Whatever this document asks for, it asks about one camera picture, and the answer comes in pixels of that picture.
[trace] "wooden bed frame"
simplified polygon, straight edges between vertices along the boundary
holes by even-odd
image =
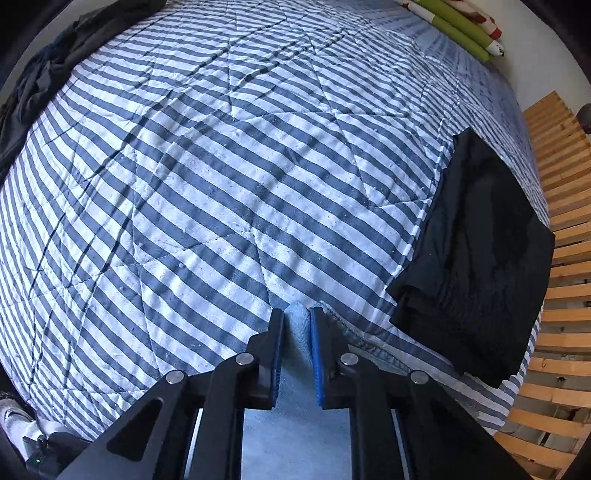
[[[591,432],[591,144],[556,92],[524,112],[556,235],[541,333],[496,440],[558,479]]]

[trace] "white wall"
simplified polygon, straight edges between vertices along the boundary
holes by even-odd
[[[556,90],[577,113],[591,103],[591,85],[554,31],[519,0],[470,0],[502,30],[504,58],[493,62],[513,87],[522,109]]]

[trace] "striped comforter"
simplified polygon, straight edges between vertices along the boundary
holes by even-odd
[[[457,375],[385,288],[472,127],[547,222],[515,98],[392,1],[173,0],[81,62],[0,192],[0,360],[95,438],[171,369],[212,369],[272,307],[429,372],[490,432],[523,382]]]

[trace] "folded black garment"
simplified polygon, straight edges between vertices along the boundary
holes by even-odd
[[[0,109],[0,187],[41,111],[73,68],[114,36],[159,11],[166,0],[119,0],[80,17],[29,60]]]
[[[471,129],[454,138],[391,322],[493,387],[519,371],[544,300],[554,234]]]

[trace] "light blue towel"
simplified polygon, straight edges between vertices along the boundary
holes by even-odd
[[[277,405],[272,411],[245,412],[242,478],[350,478],[349,411],[323,411],[316,404],[310,312],[301,303],[291,304],[285,310],[285,326]],[[363,354],[357,349],[355,353]]]

